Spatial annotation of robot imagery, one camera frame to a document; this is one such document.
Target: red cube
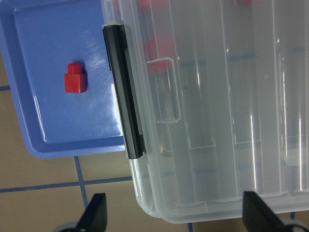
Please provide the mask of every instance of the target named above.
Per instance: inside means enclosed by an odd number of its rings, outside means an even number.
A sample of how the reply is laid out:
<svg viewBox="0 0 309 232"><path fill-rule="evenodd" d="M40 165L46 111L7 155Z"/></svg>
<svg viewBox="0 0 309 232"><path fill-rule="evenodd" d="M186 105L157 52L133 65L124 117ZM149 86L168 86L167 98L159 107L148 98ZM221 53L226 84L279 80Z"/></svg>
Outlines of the red cube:
<svg viewBox="0 0 309 232"><path fill-rule="evenodd" d="M69 64L68 73L64 74L66 93L84 93L87 89L86 76L80 64Z"/></svg>

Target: black latch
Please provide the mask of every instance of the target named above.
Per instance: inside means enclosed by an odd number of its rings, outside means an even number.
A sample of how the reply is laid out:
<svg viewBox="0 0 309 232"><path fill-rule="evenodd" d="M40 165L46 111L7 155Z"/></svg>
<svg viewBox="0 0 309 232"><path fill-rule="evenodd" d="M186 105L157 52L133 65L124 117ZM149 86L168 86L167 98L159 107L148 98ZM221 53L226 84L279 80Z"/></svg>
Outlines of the black latch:
<svg viewBox="0 0 309 232"><path fill-rule="evenodd" d="M136 101L132 69L124 25L103 28L110 69L113 74L121 124L129 159L138 159L145 152L144 137L139 130L140 115Z"/></svg>

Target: tile floor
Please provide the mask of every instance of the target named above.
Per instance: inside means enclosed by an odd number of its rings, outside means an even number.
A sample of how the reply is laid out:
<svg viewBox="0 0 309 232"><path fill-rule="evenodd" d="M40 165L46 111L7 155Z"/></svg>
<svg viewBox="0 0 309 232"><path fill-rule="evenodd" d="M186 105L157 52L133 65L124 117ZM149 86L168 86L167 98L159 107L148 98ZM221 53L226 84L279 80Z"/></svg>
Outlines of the tile floor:
<svg viewBox="0 0 309 232"><path fill-rule="evenodd" d="M148 216L136 202L124 152L48 160L30 155L1 55L0 156L0 232L52 232L78 221L98 192L107 194L108 232L245 231L241 219L193 223L189 229L187 224L173 225ZM297 212L296 218L309 224L308 212Z"/></svg>

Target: blue plastic tray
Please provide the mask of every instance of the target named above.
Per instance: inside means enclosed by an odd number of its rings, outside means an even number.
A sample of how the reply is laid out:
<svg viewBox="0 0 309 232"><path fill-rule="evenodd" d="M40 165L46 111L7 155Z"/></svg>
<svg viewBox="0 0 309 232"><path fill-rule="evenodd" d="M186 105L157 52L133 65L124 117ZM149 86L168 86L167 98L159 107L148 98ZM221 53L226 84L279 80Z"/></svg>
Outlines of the blue plastic tray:
<svg viewBox="0 0 309 232"><path fill-rule="evenodd" d="M125 149L103 24L100 0L0 0L0 49L32 155ZM65 93L72 62L87 74L85 93Z"/></svg>

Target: clear plastic box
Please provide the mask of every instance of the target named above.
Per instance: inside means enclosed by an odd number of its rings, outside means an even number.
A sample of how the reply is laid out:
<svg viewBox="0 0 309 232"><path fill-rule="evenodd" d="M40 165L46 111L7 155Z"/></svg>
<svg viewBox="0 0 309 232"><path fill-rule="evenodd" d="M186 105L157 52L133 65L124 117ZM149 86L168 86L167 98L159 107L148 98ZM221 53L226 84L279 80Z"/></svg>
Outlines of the clear plastic box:
<svg viewBox="0 0 309 232"><path fill-rule="evenodd" d="M172 223L309 209L309 1L102 0L124 24L147 153L137 201Z"/></svg>

